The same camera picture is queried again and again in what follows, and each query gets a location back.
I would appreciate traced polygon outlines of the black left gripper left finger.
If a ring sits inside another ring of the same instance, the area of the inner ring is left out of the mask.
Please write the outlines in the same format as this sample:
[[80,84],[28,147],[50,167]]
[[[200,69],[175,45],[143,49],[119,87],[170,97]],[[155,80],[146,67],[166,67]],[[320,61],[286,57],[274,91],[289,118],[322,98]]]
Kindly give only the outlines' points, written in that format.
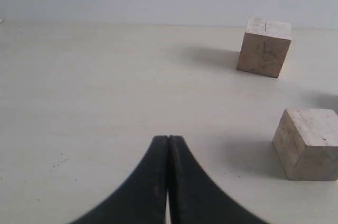
[[73,223],[164,223],[168,137],[155,136],[131,175]]

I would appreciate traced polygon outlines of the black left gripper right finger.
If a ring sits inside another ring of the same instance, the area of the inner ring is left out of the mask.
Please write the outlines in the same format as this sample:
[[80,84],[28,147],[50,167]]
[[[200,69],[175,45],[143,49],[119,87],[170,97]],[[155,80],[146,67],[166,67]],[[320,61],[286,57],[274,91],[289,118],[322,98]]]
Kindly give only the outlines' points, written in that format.
[[171,223],[265,223],[224,193],[199,165],[182,136],[168,139]]

